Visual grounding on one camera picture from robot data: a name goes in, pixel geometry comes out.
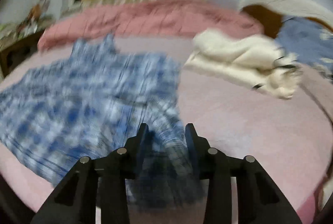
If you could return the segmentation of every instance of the white folded garment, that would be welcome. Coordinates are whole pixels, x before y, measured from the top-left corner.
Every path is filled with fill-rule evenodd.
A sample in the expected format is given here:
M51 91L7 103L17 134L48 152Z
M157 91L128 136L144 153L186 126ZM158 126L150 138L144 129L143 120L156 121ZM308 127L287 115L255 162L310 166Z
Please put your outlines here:
M233 83L286 99L292 97L301 80L295 57L285 56L284 50L264 35L239 40L220 30L207 29L197 34L193 43L195 50L185 63L187 68L218 74Z

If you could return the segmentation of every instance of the plaid fabric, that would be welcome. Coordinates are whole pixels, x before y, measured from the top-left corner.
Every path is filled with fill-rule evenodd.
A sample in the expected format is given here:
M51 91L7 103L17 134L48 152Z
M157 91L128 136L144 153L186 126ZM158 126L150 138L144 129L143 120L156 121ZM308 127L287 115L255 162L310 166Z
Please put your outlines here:
M1 142L56 185L85 155L124 146L145 122L144 168L127 182L129 200L164 206L201 195L192 177L176 106L179 65L163 54L117 54L113 38L78 40L69 59L31 69L0 93Z

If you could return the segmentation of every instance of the mattress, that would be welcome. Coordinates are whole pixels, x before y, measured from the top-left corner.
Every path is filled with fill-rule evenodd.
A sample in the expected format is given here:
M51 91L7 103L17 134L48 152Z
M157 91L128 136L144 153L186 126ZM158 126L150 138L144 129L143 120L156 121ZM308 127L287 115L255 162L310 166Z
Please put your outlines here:
M115 38L121 52L162 51L181 63L192 52L189 39ZM3 90L34 67L70 55L72 46L36 53L18 66L0 85ZM221 78L183 69L179 84L180 117L193 123L198 134L225 154L253 155L273 178L291 205L304 211L304 202L321 182L331 159L330 120L317 104L298 89L291 100L276 99ZM0 143L0 173L18 197L37 211L52 191L46 180L28 170ZM237 223L237 196L233 183L233 223ZM205 202L173 210L138 212L129 207L131 223L202 223ZM100 211L97 210L97 223Z

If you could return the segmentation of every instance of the silver bolt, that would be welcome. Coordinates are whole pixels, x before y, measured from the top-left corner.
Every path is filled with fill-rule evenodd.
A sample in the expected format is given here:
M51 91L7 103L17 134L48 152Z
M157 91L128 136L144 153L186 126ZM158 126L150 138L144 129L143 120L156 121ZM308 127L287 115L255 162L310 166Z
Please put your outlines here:
M89 157L87 157L87 156L82 156L82 157L80 158L80 162L81 162L82 164L85 164L85 163L89 162Z
M126 148L121 147L121 148L119 148L119 149L117 150L117 153L118 153L118 154L125 154L125 153L127 153L127 150L126 150Z
M252 155L247 155L247 156L245 157L245 160L246 160L247 162L253 163L253 162L255 161L255 158L254 158Z
M215 154L217 154L217 149L215 149L215 148L209 148L209 149L207 150L207 152L208 152L209 154L215 155Z

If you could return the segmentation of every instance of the pink fabric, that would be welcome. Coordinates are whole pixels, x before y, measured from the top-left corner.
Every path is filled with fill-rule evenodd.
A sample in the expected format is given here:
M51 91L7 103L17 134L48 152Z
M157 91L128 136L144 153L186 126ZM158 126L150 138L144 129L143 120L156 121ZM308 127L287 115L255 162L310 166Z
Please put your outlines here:
M135 37L116 38L115 41L121 52L161 51L181 63L193 51L190 39ZM0 84L0 90L20 80L29 68L68 57L71 49L68 45L33 55ZM309 94L311 92L319 102L324 100L325 110L330 110L328 99L333 95L333 86L313 69L305 66L303 70L302 87L308 90L298 89L291 100L276 99L221 78L183 70L179 109L183 123L194 123L198 134L206 137L211 146L233 157L255 156L297 210L303 223L308 224L314 213L314 200L309 197L313 196L326 173L333 145L330 120ZM34 211L52 191L50 183L20 164L1 143L0 172ZM236 224L237 196L235 191L233 193L233 224ZM134 224L201 224L204 203L172 212L138 213L130 208L129 213ZM97 219L100 219L100 210L97 210Z
M79 37L94 39L110 31L115 35L194 37L208 27L235 38L263 31L255 19L202 0L159 0L87 9L50 27L39 40L38 49L50 49Z

